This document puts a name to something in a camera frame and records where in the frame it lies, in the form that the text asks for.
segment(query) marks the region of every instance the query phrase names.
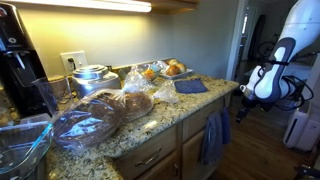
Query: wooden cabinet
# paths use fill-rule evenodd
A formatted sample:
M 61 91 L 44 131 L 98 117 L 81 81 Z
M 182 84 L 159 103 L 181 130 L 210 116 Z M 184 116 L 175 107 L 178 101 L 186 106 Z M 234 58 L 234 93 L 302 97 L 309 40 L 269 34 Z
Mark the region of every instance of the wooden cabinet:
M 193 113 L 181 123 L 148 140 L 115 164 L 125 180 L 130 179 L 206 179 L 216 164 L 199 163 L 207 117 L 221 112 L 230 93 Z
M 195 10 L 198 0 L 140 0 L 150 2 L 153 13 L 175 14 Z

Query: electrical outlet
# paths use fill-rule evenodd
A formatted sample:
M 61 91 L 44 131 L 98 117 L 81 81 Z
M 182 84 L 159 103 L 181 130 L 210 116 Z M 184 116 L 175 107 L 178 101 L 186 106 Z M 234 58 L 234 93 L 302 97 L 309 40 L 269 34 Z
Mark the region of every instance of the electrical outlet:
M 75 69 L 88 64 L 84 51 L 60 53 L 60 57 L 68 76 L 72 75 Z

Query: wooden floor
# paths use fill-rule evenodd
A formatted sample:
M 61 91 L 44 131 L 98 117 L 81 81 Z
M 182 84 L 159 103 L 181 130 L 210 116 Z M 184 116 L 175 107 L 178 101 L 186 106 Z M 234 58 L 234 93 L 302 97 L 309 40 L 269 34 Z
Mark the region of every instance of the wooden floor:
M 241 123 L 236 123 L 241 98 L 232 98 L 232 142 L 224 146 L 224 156 L 210 180 L 293 179 L 294 167 L 313 163 L 315 152 L 298 152 L 282 143 L 290 113 L 277 109 L 266 113 L 256 107 Z

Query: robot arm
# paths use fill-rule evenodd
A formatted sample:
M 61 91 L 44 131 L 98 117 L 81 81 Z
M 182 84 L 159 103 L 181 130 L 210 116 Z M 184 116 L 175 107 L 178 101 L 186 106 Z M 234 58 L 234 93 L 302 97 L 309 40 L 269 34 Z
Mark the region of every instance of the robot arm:
M 245 108 L 240 110 L 237 121 L 256 104 L 274 104 L 291 95 L 295 86 L 283 72 L 292 57 L 312 44 L 320 34 L 320 0 L 299 0 L 292 7 L 279 41 L 263 67 L 257 66 L 249 83 L 240 86 L 244 92 Z

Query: black appliance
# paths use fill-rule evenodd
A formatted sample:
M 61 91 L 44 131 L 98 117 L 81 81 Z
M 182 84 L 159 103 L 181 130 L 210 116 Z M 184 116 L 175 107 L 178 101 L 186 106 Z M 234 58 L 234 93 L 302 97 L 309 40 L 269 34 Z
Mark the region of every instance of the black appliance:
M 45 76 L 16 7 L 0 3 L 0 80 L 20 117 L 49 112 L 32 84 Z

